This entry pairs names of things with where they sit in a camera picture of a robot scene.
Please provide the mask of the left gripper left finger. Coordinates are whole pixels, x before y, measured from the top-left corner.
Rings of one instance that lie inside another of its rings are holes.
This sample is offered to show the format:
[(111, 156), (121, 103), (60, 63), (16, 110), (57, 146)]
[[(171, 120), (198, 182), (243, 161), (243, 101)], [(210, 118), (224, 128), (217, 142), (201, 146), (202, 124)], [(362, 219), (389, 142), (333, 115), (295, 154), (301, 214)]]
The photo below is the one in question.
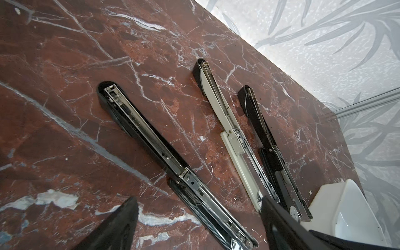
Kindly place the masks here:
[(139, 216), (135, 197), (128, 198), (94, 231), (85, 237), (75, 250), (129, 250)]

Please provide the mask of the black stapler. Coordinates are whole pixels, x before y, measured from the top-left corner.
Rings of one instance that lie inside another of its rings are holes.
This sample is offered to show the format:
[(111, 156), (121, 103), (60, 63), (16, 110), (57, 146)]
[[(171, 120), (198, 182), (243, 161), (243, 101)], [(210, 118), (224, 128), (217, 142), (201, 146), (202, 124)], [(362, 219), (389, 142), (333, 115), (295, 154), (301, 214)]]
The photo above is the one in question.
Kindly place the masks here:
[(262, 143), (259, 154), (268, 180), (279, 198), (278, 204), (289, 212), (296, 221), (310, 222), (313, 216), (260, 111), (253, 88), (245, 85), (240, 89), (237, 96), (242, 109)]
[(97, 87), (102, 108), (130, 137), (139, 140), (168, 176), (168, 185), (226, 250), (253, 250), (259, 243), (212, 194), (174, 147), (112, 81)]

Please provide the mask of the beige stapler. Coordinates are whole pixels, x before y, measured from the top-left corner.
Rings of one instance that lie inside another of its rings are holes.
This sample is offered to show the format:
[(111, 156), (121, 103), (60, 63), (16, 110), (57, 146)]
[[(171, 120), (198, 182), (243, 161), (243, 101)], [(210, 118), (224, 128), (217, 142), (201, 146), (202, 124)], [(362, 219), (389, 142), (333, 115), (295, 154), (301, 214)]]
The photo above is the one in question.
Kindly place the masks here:
[(203, 95), (208, 99), (224, 129), (220, 136), (256, 211), (261, 211), (262, 198), (265, 196), (270, 196), (274, 201), (280, 203), (281, 200), (275, 188), (268, 180), (235, 115), (216, 83), (208, 62), (199, 58), (192, 72), (196, 83)]

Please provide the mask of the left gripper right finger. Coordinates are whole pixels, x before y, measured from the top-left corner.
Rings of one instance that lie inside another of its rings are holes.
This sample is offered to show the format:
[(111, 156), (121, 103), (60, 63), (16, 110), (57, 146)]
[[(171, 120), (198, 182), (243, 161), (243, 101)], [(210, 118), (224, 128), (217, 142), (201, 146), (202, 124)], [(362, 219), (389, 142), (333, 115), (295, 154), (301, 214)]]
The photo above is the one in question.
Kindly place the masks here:
[(327, 250), (328, 246), (306, 231), (275, 200), (263, 197), (261, 219), (271, 250)]

